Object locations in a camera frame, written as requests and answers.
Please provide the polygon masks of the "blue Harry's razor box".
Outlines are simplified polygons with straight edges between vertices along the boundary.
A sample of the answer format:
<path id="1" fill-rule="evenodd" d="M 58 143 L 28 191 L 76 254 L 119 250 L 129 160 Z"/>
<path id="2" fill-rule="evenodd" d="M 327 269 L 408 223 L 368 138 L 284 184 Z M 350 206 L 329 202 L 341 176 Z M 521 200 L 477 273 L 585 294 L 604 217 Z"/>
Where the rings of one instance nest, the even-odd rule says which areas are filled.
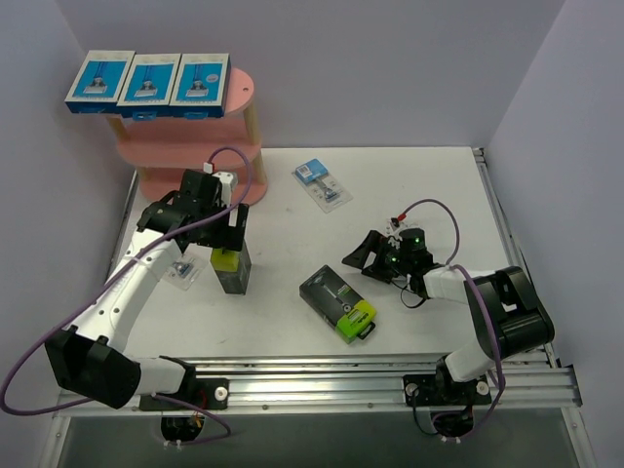
<path id="1" fill-rule="evenodd" d="M 170 117 L 180 60 L 180 53 L 135 55 L 117 101 L 120 116 L 135 121 Z"/>
<path id="2" fill-rule="evenodd" d="M 171 115 L 191 120 L 222 118 L 230 72 L 229 54 L 182 54 L 169 103 Z"/>
<path id="3" fill-rule="evenodd" d="M 66 97 L 76 114 L 117 114 L 135 51 L 88 51 Z"/>

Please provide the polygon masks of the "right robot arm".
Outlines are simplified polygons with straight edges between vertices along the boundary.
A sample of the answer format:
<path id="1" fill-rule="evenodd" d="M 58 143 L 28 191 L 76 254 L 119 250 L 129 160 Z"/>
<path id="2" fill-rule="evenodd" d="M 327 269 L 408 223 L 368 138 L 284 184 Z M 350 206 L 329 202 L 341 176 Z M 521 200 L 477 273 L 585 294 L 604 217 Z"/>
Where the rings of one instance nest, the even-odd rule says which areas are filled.
<path id="1" fill-rule="evenodd" d="M 468 382 L 519 353 L 552 342 L 553 322 L 525 271 L 518 266 L 471 273 L 443 265 L 428 251 L 425 232 L 410 227 L 397 234 L 369 232 L 342 263 L 377 281 L 403 277 L 421 299 L 469 307 L 474 337 L 439 360 L 433 390 L 444 402 L 457 401 Z"/>

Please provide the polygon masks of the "black green razor box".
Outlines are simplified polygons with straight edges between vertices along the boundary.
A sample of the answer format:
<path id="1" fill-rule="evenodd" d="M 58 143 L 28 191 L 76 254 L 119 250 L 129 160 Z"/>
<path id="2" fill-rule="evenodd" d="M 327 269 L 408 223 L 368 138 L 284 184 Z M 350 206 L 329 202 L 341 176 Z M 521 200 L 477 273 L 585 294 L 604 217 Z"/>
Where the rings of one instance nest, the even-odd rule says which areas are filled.
<path id="1" fill-rule="evenodd" d="M 246 294 L 252 269 L 246 244 L 239 252 L 213 249 L 210 263 L 225 293 Z"/>
<path id="2" fill-rule="evenodd" d="M 328 265 L 299 286 L 299 295 L 347 344 L 376 327 L 377 310 Z"/>

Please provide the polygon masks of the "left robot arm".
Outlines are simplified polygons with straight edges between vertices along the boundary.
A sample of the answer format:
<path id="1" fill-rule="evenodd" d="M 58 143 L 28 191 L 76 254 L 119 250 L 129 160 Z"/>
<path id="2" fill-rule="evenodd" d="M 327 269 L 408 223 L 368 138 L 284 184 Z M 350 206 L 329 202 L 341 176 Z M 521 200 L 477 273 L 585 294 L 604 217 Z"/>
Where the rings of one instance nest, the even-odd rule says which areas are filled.
<path id="1" fill-rule="evenodd" d="M 45 341 L 61 388 L 114 409 L 134 396 L 159 394 L 175 409 L 196 403 L 194 367 L 166 356 L 132 358 L 124 351 L 148 298 L 189 246 L 243 248 L 249 207 L 233 205 L 237 183 L 235 174 L 210 167 L 187 170 L 179 189 L 143 210 L 111 287 Z"/>

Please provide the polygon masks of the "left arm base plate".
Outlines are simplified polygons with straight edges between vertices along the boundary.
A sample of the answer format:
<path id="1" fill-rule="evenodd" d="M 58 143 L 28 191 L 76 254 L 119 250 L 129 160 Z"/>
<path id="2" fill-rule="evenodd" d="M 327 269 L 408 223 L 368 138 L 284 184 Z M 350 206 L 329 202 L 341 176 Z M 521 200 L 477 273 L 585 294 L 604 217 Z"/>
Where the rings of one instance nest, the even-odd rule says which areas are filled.
<path id="1" fill-rule="evenodd" d="M 226 410 L 228 408 L 229 384 L 227 378 L 211 377 L 195 380 L 188 389 L 167 395 L 167 400 L 141 396 L 138 408 L 142 411 L 187 410 L 180 402 L 203 410 Z"/>

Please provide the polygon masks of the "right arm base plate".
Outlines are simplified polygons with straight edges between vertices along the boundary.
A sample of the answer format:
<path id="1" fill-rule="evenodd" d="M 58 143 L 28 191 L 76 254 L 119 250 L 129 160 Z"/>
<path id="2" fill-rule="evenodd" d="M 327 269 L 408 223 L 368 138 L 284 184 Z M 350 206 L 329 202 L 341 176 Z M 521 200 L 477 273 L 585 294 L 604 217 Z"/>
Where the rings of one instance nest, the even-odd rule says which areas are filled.
<path id="1" fill-rule="evenodd" d="M 485 375 L 467 382 L 450 381 L 444 384 L 434 374 L 406 374 L 403 376 L 405 401 L 418 407 L 483 406 L 492 401 Z"/>

